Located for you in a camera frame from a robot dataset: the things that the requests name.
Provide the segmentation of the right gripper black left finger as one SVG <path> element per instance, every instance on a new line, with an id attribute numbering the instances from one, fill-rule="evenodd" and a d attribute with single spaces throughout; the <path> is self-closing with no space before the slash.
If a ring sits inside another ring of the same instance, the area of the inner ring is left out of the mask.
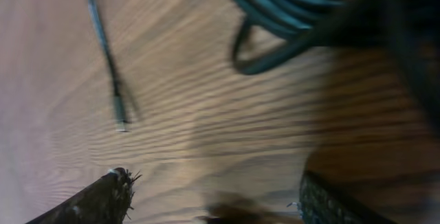
<path id="1" fill-rule="evenodd" d="M 112 168 L 74 196 L 26 224 L 122 224 L 133 208 L 133 186 L 141 176 L 126 168 Z"/>

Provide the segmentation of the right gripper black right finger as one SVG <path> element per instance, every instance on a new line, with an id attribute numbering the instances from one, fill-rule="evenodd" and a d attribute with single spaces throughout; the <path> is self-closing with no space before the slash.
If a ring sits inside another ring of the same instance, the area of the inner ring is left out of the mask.
<path id="1" fill-rule="evenodd" d="M 290 205 L 305 224 L 395 224 L 310 170 L 300 181 L 299 200 Z"/>

